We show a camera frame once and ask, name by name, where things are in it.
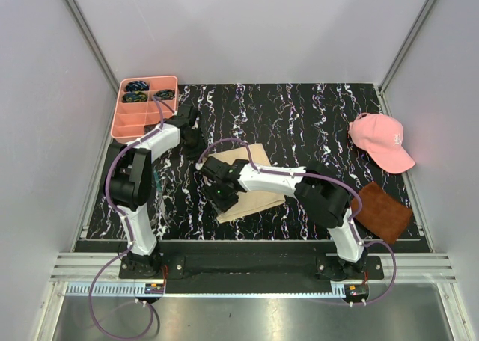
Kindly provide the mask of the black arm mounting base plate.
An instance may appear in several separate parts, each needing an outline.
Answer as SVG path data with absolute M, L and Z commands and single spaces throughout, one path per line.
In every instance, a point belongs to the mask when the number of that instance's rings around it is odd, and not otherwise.
M 151 256 L 125 256 L 121 279 L 166 279 L 169 294 L 260 297 L 336 294 L 342 281 L 384 280 L 379 257 L 340 261 L 331 241 L 161 241 Z

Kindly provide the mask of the beige cloth napkin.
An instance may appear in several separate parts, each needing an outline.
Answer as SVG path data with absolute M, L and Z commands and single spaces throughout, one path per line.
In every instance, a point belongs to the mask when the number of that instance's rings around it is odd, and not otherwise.
M 243 192 L 238 193 L 239 201 L 236 205 L 222 214 L 216 213 L 216 220 L 220 223 L 279 206 L 285 202 L 285 194 L 294 192 L 293 184 L 287 181 L 287 178 L 291 176 L 290 170 L 287 170 L 284 176 L 268 177 L 261 174 L 262 171 L 280 170 L 271 167 L 262 144 L 248 144 L 242 148 L 214 153 L 210 156 L 229 165 L 232 165 L 236 159 L 243 160 L 243 169 L 239 178 Z M 201 157 L 201 162 L 197 164 L 199 172 L 208 157 Z

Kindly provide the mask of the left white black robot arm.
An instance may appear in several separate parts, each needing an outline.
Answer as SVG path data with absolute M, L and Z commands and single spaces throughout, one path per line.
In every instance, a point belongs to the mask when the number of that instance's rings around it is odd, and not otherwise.
M 120 217 L 127 251 L 138 256 L 135 269 L 146 278 L 157 276 L 162 267 L 162 260 L 152 254 L 157 239 L 147 211 L 153 162 L 178 146 L 188 159 L 200 156 L 206 144 L 195 126 L 198 116 L 196 107 L 181 105 L 171 118 L 161 119 L 146 135 L 126 144 L 112 142 L 107 149 L 100 189 Z

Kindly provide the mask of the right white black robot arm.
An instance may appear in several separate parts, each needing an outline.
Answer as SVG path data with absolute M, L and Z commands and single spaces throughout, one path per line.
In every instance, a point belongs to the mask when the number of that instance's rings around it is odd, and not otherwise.
M 219 212 L 231 209 L 240 193 L 269 192 L 296 199 L 310 221 L 328 230 L 342 274 L 353 279 L 365 272 L 364 242 L 359 239 L 351 208 L 351 198 L 359 196 L 343 182 L 322 175 L 318 162 L 279 168 L 254 165 L 247 159 L 228 164 L 210 156 L 199 164 L 198 171 L 209 180 L 205 193 Z

